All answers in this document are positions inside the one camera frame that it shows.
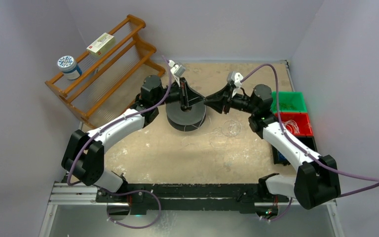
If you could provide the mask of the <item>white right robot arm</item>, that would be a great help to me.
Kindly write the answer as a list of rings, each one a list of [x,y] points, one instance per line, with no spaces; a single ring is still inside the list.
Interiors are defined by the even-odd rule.
[[[228,83],[207,96],[204,104],[220,114],[226,114],[230,109],[249,113],[251,130],[275,147],[296,171],[295,177],[273,173],[259,179],[259,198],[264,201],[276,195],[295,198],[307,210],[338,198],[341,187],[335,159],[310,149],[280,123],[271,110],[273,97],[270,87],[258,84],[250,96],[233,94],[235,88]]]

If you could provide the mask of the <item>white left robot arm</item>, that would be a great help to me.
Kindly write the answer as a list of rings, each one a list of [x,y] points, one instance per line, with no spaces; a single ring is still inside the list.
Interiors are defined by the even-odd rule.
[[[67,184],[83,183],[108,191],[116,202],[127,197],[126,180],[105,168],[105,153],[128,135],[145,128],[158,116],[158,107],[175,104],[180,111],[202,105],[205,97],[192,89],[185,78],[178,81],[170,76],[168,85],[162,85],[156,75],[146,77],[135,102],[117,118],[88,132],[72,133],[61,166],[67,171]]]

